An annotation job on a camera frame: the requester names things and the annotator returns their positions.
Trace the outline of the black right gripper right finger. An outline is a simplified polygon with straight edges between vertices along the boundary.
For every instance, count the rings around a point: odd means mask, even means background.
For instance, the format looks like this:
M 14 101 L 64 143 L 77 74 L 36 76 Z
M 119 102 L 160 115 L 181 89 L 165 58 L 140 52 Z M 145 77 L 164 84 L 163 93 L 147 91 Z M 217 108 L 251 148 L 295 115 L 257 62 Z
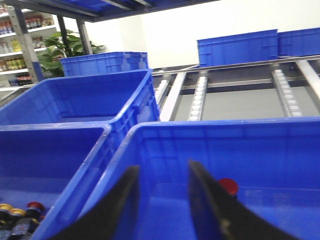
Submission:
M 198 240 L 294 240 L 232 197 L 195 160 L 188 161 L 188 201 Z

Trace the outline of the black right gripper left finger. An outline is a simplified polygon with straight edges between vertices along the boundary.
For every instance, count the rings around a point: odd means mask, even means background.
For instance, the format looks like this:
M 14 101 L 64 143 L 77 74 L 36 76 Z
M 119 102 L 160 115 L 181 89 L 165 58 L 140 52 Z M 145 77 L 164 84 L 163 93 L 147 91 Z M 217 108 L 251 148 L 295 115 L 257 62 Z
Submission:
M 129 166 L 112 189 L 52 240 L 132 240 L 140 201 L 140 167 Z

